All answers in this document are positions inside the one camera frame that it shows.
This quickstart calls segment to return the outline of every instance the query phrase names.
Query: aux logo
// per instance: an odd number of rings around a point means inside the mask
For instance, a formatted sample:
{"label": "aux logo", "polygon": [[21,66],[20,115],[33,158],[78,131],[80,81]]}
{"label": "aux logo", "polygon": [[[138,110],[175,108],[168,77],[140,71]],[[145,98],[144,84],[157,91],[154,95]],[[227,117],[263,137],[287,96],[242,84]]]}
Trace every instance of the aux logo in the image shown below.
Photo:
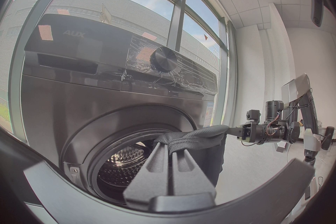
{"label": "aux logo", "polygon": [[85,35],[85,33],[75,32],[75,31],[70,31],[70,30],[66,30],[63,34],[68,34],[68,35],[73,36],[73,37],[83,37],[83,38],[84,38],[84,35]]}

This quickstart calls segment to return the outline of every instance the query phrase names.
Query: black cloth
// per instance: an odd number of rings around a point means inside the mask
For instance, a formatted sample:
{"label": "black cloth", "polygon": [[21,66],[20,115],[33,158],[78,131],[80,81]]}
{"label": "black cloth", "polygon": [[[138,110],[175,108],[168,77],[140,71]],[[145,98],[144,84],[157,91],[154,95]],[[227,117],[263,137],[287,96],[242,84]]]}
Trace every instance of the black cloth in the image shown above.
{"label": "black cloth", "polygon": [[187,149],[195,162],[216,186],[219,173],[223,170],[226,125],[215,125],[192,132],[165,133],[154,141],[168,146],[169,154]]}

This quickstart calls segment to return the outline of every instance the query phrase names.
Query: energy label sticker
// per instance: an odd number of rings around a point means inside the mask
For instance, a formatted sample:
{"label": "energy label sticker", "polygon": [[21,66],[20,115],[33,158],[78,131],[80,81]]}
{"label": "energy label sticker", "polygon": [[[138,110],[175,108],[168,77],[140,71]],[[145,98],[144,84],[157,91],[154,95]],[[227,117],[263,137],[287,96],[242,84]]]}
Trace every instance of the energy label sticker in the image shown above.
{"label": "energy label sticker", "polygon": [[210,126],[211,118],[212,118],[212,112],[213,112],[213,102],[208,102],[207,112],[205,113],[205,119],[204,119],[203,127],[209,127]]}

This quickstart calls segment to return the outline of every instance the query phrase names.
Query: black dial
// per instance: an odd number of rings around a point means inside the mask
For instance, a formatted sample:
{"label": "black dial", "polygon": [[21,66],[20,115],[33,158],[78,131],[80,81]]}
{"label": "black dial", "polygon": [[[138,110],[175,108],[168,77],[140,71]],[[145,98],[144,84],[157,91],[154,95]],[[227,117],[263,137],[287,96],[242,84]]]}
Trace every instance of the black dial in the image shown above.
{"label": "black dial", "polygon": [[168,47],[159,47],[154,51],[153,55],[153,65],[159,71],[169,72],[175,69],[177,66],[177,58],[173,50]]}

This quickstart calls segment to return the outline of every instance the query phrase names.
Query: grass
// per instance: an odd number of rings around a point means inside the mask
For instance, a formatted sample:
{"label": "grass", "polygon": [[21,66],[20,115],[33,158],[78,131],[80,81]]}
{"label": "grass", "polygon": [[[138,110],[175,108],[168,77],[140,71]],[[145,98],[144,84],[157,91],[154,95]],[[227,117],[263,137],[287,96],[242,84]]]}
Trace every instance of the grass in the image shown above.
{"label": "grass", "polygon": [[2,116],[4,119],[6,119],[8,121],[11,121],[10,118],[9,118],[9,110],[3,104],[0,104],[0,116]]}

